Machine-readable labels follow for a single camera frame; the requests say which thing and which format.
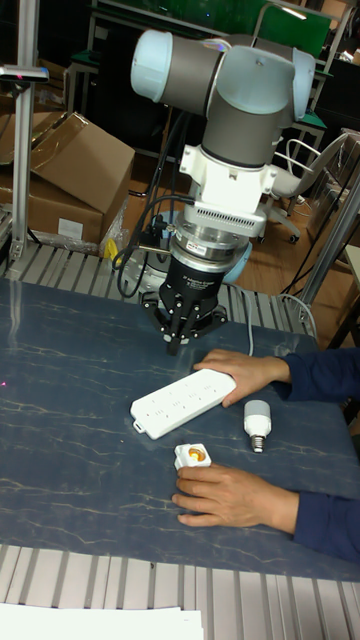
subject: hand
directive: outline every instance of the hand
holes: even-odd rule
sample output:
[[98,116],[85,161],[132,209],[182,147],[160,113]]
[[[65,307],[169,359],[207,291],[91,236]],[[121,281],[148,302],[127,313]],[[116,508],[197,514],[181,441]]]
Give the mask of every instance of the hand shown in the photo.
[[229,407],[275,380],[291,382],[289,365],[280,358],[254,358],[224,349],[210,351],[202,362],[194,365],[194,369],[214,369],[234,378],[236,388],[224,398],[224,407]]
[[183,509],[202,515],[179,515],[190,527],[252,527],[266,524],[294,533],[299,494],[280,489],[262,478],[211,464],[210,467],[183,467],[177,487],[187,495],[175,494],[172,501]]

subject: marbled table surface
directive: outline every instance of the marbled table surface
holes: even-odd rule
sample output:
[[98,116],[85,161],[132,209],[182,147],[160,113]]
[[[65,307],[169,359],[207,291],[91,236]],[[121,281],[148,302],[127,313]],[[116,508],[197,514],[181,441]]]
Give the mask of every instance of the marbled table surface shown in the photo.
[[[255,355],[310,351],[307,336],[254,330]],[[211,348],[246,352],[229,323],[176,357],[143,310],[0,279],[0,543],[153,562],[360,580],[360,567],[266,527],[186,528],[176,519],[173,449],[203,442],[215,462],[289,489],[360,498],[360,467],[340,409],[269,402],[262,455],[243,431],[243,405],[221,406],[152,441],[129,408],[192,370]]]

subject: metal pole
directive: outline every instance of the metal pole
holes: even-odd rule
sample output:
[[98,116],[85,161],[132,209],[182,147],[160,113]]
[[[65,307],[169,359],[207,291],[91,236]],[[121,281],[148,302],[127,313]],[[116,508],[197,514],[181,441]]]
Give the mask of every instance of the metal pole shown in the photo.
[[[34,67],[37,57],[40,0],[20,0],[18,61],[20,67]],[[16,100],[13,179],[13,222],[10,257],[20,258],[26,248],[30,180],[30,152],[34,84]]]
[[341,215],[331,231],[314,268],[299,296],[305,304],[311,305],[333,264],[339,249],[348,236],[360,209],[360,173],[346,199]]

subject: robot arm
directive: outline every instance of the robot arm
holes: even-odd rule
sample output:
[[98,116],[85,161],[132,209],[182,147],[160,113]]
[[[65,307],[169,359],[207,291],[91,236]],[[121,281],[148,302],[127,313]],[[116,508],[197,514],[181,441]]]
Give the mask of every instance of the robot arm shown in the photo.
[[180,163],[192,178],[194,204],[177,217],[160,287],[169,317],[145,302],[172,353],[226,321],[217,312],[218,290],[266,222],[259,203],[277,175],[275,146],[284,126],[303,117],[310,94],[311,56],[236,38],[191,41],[147,31],[133,58],[137,93],[207,118],[201,145],[186,145]]

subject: office chair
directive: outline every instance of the office chair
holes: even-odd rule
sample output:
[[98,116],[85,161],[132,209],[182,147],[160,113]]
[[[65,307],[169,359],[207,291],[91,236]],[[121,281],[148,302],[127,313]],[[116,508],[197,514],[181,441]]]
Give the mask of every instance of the office chair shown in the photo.
[[[301,235],[299,229],[290,220],[287,219],[287,216],[291,212],[292,207],[290,206],[289,210],[285,211],[284,209],[280,209],[280,207],[273,206],[274,200],[278,200],[279,198],[290,198],[294,199],[295,202],[297,196],[305,193],[305,191],[307,191],[307,189],[312,186],[312,184],[320,174],[320,171],[339,151],[341,145],[344,144],[347,136],[347,133],[343,133],[341,136],[333,140],[333,142],[331,142],[322,153],[305,144],[305,142],[293,138],[291,140],[288,140],[287,142],[286,155],[278,153],[277,151],[275,152],[274,155],[280,156],[281,158],[285,158],[287,160],[288,170],[278,167],[277,176],[275,178],[270,196],[265,204],[260,205],[260,208],[266,214],[267,220],[271,219],[275,220],[276,222],[280,222],[280,224],[283,224],[292,232],[292,235],[289,238],[291,243],[297,242]],[[309,167],[302,164],[301,162],[298,162],[297,160],[293,160],[290,157],[290,144],[292,142],[306,147],[312,153],[315,153],[317,157]],[[294,164],[302,168],[303,176],[301,178],[298,178],[293,174],[292,166]],[[261,230],[260,235],[258,236],[258,241],[260,243],[264,241],[265,228],[266,223]]]

